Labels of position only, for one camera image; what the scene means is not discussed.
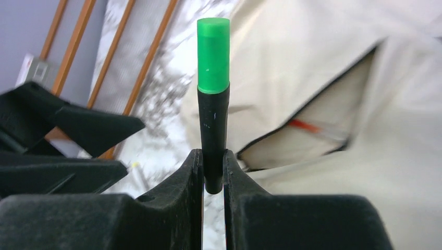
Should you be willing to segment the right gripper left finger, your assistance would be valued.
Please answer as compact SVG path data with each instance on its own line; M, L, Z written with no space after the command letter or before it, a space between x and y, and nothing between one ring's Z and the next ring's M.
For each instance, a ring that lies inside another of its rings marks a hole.
M17 195L1 202L1 249L201 249L202 152L137 199Z

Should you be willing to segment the red clear pen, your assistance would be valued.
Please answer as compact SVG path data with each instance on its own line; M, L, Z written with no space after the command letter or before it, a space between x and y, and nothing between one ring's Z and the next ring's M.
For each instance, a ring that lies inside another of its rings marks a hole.
M350 136L349 131L343 130L331 123L292 119L288 124L334 142L344 142Z

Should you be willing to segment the beige canvas backpack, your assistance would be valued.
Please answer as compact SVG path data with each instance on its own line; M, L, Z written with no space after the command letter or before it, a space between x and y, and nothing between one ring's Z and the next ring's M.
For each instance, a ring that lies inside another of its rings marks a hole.
M237 1L203 18L230 21L225 151L250 178L272 195L365 197L392 249L441 249L441 1ZM202 152L197 72L180 114Z

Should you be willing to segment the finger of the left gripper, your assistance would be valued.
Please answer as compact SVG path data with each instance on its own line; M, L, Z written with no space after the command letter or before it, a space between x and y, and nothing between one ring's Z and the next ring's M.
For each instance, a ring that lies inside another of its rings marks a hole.
M35 82L1 94L1 149L5 151L60 156L45 139L59 128L90 156L98 157L144 127L136 117L73 105Z
M127 174L127 168L117 160L1 152L1 198L102 193Z

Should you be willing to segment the white yellow marker pen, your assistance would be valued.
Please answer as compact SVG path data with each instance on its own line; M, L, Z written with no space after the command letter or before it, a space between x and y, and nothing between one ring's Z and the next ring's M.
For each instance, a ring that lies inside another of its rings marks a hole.
M146 192L150 189L150 185L147 181L147 178L144 174L143 167L140 165L139 162L134 162L131 165L131 172L133 173L133 178L138 187L143 191Z

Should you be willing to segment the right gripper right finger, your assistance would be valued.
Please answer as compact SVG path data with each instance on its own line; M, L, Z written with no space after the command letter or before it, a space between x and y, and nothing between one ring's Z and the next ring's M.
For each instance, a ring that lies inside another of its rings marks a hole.
M392 249L375 207L358 195L272 195L223 157L227 249Z

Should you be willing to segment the green black highlighter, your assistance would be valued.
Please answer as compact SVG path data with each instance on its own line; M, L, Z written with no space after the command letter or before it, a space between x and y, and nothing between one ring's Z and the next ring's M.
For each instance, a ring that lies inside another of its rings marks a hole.
M230 21L197 21L197 95L205 189L217 194L223 188L230 96Z

